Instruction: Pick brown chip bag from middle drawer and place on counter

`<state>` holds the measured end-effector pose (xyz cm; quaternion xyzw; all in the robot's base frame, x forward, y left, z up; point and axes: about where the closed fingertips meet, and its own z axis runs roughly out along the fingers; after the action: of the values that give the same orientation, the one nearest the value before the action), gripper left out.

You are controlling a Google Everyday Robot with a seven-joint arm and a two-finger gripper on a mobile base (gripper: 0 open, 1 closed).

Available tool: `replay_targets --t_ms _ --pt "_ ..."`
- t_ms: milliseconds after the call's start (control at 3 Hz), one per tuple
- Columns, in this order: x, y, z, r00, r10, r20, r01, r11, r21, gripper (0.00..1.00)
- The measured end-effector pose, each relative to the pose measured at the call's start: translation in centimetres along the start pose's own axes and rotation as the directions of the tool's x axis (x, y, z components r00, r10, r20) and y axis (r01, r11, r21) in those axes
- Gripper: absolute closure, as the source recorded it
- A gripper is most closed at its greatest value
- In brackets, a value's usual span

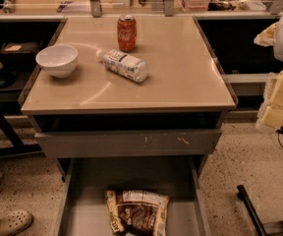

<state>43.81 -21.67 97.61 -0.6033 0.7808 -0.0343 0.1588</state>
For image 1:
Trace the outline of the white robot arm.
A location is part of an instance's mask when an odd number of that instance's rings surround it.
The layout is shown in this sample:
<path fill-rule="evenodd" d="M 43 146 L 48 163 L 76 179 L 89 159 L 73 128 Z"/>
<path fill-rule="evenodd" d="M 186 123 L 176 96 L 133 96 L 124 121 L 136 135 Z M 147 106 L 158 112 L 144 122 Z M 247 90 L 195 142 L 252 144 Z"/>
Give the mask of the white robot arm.
<path fill-rule="evenodd" d="M 274 57 L 283 62 L 283 15 L 277 23 L 259 33 L 254 43 L 272 46 Z M 263 133 L 273 133 L 283 126 L 283 70 L 269 74 L 263 98 L 255 126 Z"/>

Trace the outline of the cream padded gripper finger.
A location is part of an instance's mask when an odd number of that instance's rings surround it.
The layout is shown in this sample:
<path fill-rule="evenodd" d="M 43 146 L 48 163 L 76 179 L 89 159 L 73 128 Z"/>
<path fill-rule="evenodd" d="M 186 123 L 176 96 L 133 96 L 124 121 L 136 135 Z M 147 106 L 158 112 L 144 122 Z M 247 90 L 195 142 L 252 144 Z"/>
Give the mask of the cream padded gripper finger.
<path fill-rule="evenodd" d="M 263 133 L 273 133 L 283 126 L 283 70 L 269 73 L 263 103 L 257 113 L 255 127 Z"/>
<path fill-rule="evenodd" d="M 276 27 L 277 24 L 274 23 L 259 33 L 254 39 L 254 44 L 264 47 L 273 46 L 275 41 Z"/>

